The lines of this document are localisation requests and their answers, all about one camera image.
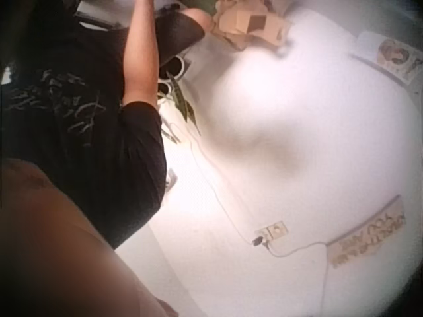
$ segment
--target cardboard box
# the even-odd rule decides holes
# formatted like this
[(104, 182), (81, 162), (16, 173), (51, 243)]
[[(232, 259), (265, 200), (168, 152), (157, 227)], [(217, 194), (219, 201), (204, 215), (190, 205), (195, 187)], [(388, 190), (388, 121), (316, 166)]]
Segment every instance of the cardboard box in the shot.
[(261, 0), (220, 0), (216, 9), (214, 20), (218, 28), (215, 34), (224, 36), (240, 50), (253, 36), (275, 46), (285, 43), (291, 24), (268, 12)]

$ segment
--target green plant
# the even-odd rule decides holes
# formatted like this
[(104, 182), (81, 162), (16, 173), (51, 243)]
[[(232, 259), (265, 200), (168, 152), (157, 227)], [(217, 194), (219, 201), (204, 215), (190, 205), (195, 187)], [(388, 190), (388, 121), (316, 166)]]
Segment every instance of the green plant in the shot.
[(180, 113), (182, 114), (182, 117), (184, 117), (185, 122), (188, 122), (188, 119), (191, 120), (191, 122), (195, 125), (198, 131), (198, 134), (201, 135), (200, 130), (198, 129), (198, 126), (197, 126), (194, 109), (192, 108), (191, 104), (185, 99), (184, 94), (182, 93), (182, 89), (180, 88), (178, 82), (172, 76), (172, 74), (167, 72), (167, 76), (171, 80), (171, 85), (173, 88), (172, 97), (173, 97), (173, 101), (174, 101), (174, 105), (176, 106), (176, 109), (180, 111)]

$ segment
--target electrical cord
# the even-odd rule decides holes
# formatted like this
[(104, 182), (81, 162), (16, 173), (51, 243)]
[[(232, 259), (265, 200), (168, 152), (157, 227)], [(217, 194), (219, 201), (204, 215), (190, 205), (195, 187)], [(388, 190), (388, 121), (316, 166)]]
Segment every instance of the electrical cord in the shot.
[(272, 254), (275, 258), (286, 258), (286, 257), (288, 257), (288, 256), (291, 256), (292, 254), (294, 254), (294, 253), (297, 253), (298, 251), (301, 251), (301, 250), (305, 250), (305, 249), (308, 249), (308, 248), (310, 248), (310, 247), (312, 247), (312, 246), (317, 246), (317, 245), (323, 245), (323, 246), (327, 246), (326, 245), (326, 243), (324, 243), (324, 242), (314, 242), (314, 243), (310, 243), (310, 244), (308, 244), (308, 245), (306, 245), (306, 246), (302, 246), (302, 247), (300, 247), (300, 248), (296, 248), (296, 249), (294, 249), (294, 250), (292, 250), (291, 252), (288, 252), (288, 253), (286, 253), (286, 254), (276, 254), (276, 253), (274, 253), (274, 251), (271, 249), (271, 247), (269, 247), (269, 243), (268, 242), (265, 242), (265, 243), (263, 243), (263, 246), (269, 251), (269, 253), (270, 254)]
[[(183, 133), (182, 131), (181, 131), (181, 129), (176, 125), (176, 124), (174, 124), (174, 123), (170, 123), (169, 124), (169, 127), (170, 127), (170, 129), (171, 129), (171, 132), (174, 134), (174, 132), (172, 131), (172, 126), (175, 126), (178, 130), (179, 130), (179, 132), (181, 132), (181, 134), (183, 134), (183, 136), (185, 136), (185, 138), (187, 138), (186, 137), (186, 135), (185, 135), (185, 133)], [(245, 242), (246, 244), (248, 244), (248, 245), (252, 245), (252, 242), (249, 242), (248, 241), (248, 239), (247, 238), (245, 238), (242, 234), (241, 234), (241, 232), (240, 232), (240, 230), (237, 228), (237, 226), (236, 226), (236, 224), (235, 224), (235, 222), (232, 220), (232, 218), (229, 216), (229, 213), (227, 212), (227, 210), (226, 210), (226, 208), (223, 206), (223, 204), (222, 204), (222, 202), (221, 202), (221, 200), (219, 199), (219, 196), (218, 196), (218, 194), (217, 194), (217, 192), (216, 192), (216, 190), (214, 189), (214, 187), (213, 187), (213, 185), (210, 183), (210, 181), (207, 179), (207, 177), (206, 177), (206, 175), (203, 173), (203, 171), (202, 171), (202, 169), (200, 168), (200, 165), (198, 164), (198, 161), (197, 161), (197, 159), (196, 159), (196, 156), (194, 155), (194, 151), (193, 151), (193, 148), (192, 148), (192, 142), (190, 141), (190, 150), (191, 150), (191, 155), (192, 155), (192, 157), (194, 158), (194, 162), (196, 163), (196, 166), (197, 166), (197, 169), (200, 171), (200, 173), (201, 173), (201, 175), (203, 176), (203, 178), (204, 178), (204, 180), (207, 182), (207, 184), (208, 184), (208, 186), (210, 187), (210, 189), (213, 191), (213, 193), (214, 193), (214, 196), (215, 196), (215, 198), (216, 198), (216, 200), (217, 200), (217, 203), (220, 205), (220, 207), (222, 208), (222, 210), (223, 210), (223, 212), (226, 214), (226, 217), (229, 219), (229, 221), (231, 222), (231, 224), (232, 224), (232, 227), (235, 229), (235, 231), (237, 232), (237, 234), (240, 236), (240, 238), (243, 240), (243, 242)]]
[[(196, 164), (196, 166), (197, 166), (197, 169), (200, 171), (200, 173), (201, 173), (201, 175), (203, 176), (203, 178), (204, 178), (204, 180), (207, 182), (207, 184), (208, 184), (208, 186), (210, 187), (210, 189), (213, 191), (213, 193), (214, 193), (214, 196), (215, 196), (215, 198), (216, 198), (216, 200), (217, 200), (217, 202), (219, 203), (219, 205), (220, 205), (220, 207), (222, 208), (222, 210), (223, 210), (223, 212), (226, 214), (226, 217), (229, 219), (229, 222), (232, 224), (232, 226), (233, 226), (233, 228), (235, 229), (235, 231), (237, 232), (237, 234), (240, 236), (240, 238), (241, 238), (241, 240), (243, 241), (243, 242), (245, 242), (246, 244), (248, 244), (248, 245), (251, 245), (251, 246), (260, 246), (260, 245), (263, 245), (266, 249), (267, 249), (267, 251), (269, 251), (269, 253), (272, 255), (272, 256), (274, 256), (275, 258), (287, 258), (287, 257), (289, 257), (289, 256), (292, 256), (293, 254), (295, 254), (295, 253), (297, 253), (297, 252), (299, 252), (299, 251), (301, 251), (301, 250), (306, 250), (306, 249), (308, 249), (308, 248), (310, 248), (310, 247), (312, 247), (312, 246), (316, 246), (316, 245), (323, 245), (323, 246), (326, 246), (326, 253), (327, 253), (327, 244), (326, 243), (324, 243), (324, 242), (314, 242), (314, 243), (310, 243), (310, 244), (308, 244), (308, 245), (306, 245), (306, 246), (303, 246), (303, 247), (300, 247), (300, 248), (296, 248), (296, 249), (294, 249), (294, 250), (292, 250), (292, 251), (290, 251), (290, 252), (288, 252), (288, 253), (286, 253), (286, 254), (276, 254), (273, 250), (272, 250), (272, 248), (270, 247), (270, 245), (269, 245), (269, 241), (265, 241), (264, 240), (264, 237), (262, 237), (262, 236), (259, 236), (259, 237), (257, 237), (257, 238), (255, 238), (252, 242), (249, 242), (242, 234), (241, 234), (241, 232), (238, 230), (238, 228), (237, 228), (237, 226), (236, 226), (236, 224), (235, 224), (235, 222), (233, 221), (233, 219), (229, 216), (229, 213), (227, 212), (227, 210), (226, 210), (226, 208), (224, 208), (224, 206), (223, 206), (223, 204), (222, 204), (222, 202), (221, 202), (221, 200), (219, 199), (219, 196), (218, 196), (218, 194), (217, 194), (217, 192), (216, 192), (216, 190), (214, 189), (214, 187), (213, 187), (213, 185), (211, 184), (211, 182), (209, 182), (209, 180), (207, 179), (207, 177), (206, 177), (206, 175), (203, 173), (203, 171), (202, 171), (202, 169), (200, 168), (200, 165), (198, 164), (198, 161), (197, 161), (197, 159), (196, 159), (196, 156), (194, 155), (194, 150), (193, 150), (193, 148), (192, 148), (192, 142), (191, 142), (191, 140), (189, 140), (187, 137), (186, 137), (186, 135), (185, 135), (185, 133), (183, 133), (182, 132), (182, 130), (175, 124), (175, 123), (170, 123), (169, 124), (169, 130), (170, 130), (170, 132), (174, 135), (174, 131), (172, 130), (172, 126), (175, 126), (178, 130), (179, 130), (179, 132), (181, 132), (181, 134), (183, 134), (183, 136), (185, 136), (185, 138), (189, 141), (189, 143), (190, 143), (190, 151), (191, 151), (191, 155), (192, 155), (192, 157), (193, 157), (193, 159), (194, 159), (194, 162), (195, 162), (195, 164)], [(202, 153), (202, 155), (206, 158), (206, 156), (205, 156), (205, 154), (204, 154), (204, 152), (203, 152), (203, 150), (201, 149), (201, 146), (200, 146), (200, 144), (198, 143), (198, 141), (196, 140), (196, 138), (188, 131), (188, 133), (191, 135), (191, 137), (195, 140), (195, 142), (197, 143), (197, 147), (199, 148), (199, 150), (200, 150), (200, 152)], [(329, 261), (327, 260), (326, 261), (326, 267), (325, 267), (325, 274), (324, 274), (324, 276), (323, 276), (323, 285), (322, 285), (322, 296), (321, 296), (321, 300), (320, 300), (320, 305), (319, 305), (319, 316), (321, 316), (321, 314), (322, 314), (322, 310), (323, 310), (323, 304), (325, 303), (325, 293), (326, 293), (326, 284), (327, 284), (327, 277), (328, 277), (328, 271), (329, 271)]]

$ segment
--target leg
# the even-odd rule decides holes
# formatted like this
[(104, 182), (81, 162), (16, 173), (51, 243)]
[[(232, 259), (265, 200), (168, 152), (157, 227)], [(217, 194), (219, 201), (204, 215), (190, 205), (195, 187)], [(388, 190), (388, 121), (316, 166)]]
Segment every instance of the leg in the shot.
[(199, 9), (186, 9), (158, 18), (156, 33), (160, 66), (200, 41), (213, 26), (211, 16)]

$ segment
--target knee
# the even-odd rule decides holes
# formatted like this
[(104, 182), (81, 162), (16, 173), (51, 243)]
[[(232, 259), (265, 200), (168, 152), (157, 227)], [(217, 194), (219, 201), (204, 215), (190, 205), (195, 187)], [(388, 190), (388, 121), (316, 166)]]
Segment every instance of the knee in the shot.
[(204, 30), (204, 32), (210, 32), (213, 30), (214, 21), (211, 15), (201, 9), (185, 9), (181, 13), (195, 20)]

